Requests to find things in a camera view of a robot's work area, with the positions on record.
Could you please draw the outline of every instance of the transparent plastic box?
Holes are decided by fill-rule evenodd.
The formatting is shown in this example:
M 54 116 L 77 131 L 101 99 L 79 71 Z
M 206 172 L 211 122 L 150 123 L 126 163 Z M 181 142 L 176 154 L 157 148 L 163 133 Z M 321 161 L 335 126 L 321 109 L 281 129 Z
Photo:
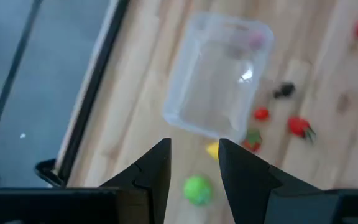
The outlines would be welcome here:
M 258 21 L 197 13 L 172 69 L 165 120 L 209 138 L 241 142 L 273 33 Z

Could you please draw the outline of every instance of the yellow toy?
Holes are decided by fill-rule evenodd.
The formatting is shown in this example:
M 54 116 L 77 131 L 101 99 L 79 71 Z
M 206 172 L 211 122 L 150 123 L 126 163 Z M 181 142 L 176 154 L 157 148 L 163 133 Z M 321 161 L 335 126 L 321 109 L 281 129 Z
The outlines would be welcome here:
M 218 149 L 219 149 L 219 142 L 214 142 L 207 146 L 206 151 L 211 155 L 212 158 L 215 160 L 218 159 Z

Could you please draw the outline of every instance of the wooden floor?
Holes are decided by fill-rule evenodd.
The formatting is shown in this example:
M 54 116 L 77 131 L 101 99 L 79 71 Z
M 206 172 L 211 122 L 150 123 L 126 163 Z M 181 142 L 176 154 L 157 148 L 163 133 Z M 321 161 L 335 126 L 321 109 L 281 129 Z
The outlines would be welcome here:
M 109 12 L 115 5 L 112 1 Z M 132 0 L 69 186 L 98 186 L 171 137 L 165 223 L 232 222 L 218 163 L 204 150 L 211 139 L 171 127 L 161 115 L 186 22 L 197 11 L 257 19 L 273 30 L 275 47 L 264 80 L 290 80 L 298 92 L 292 100 L 260 100 L 268 89 L 262 82 L 254 105 L 268 104 L 272 117 L 263 126 L 249 122 L 262 130 L 259 156 L 322 189 L 358 188 L 358 42 L 353 39 L 358 0 Z M 314 146 L 288 134 L 292 114 L 311 121 L 318 135 Z M 211 205 L 194 207 L 183 198 L 183 182 L 193 174 L 213 182 Z

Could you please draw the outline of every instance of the pink object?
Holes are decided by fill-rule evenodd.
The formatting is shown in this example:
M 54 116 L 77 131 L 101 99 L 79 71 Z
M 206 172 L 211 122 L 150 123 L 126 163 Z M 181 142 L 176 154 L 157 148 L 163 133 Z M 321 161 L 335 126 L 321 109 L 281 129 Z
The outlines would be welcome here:
M 259 50 L 265 43 L 265 37 L 259 31 L 255 31 L 249 36 L 249 46 L 252 50 Z

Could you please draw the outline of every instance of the green ball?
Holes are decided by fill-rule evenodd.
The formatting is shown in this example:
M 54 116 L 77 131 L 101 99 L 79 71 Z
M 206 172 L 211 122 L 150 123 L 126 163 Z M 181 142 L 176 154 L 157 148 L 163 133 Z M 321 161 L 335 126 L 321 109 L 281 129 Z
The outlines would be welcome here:
M 186 180 L 183 193 L 192 204 L 206 205 L 212 199 L 212 186 L 204 177 L 192 176 Z

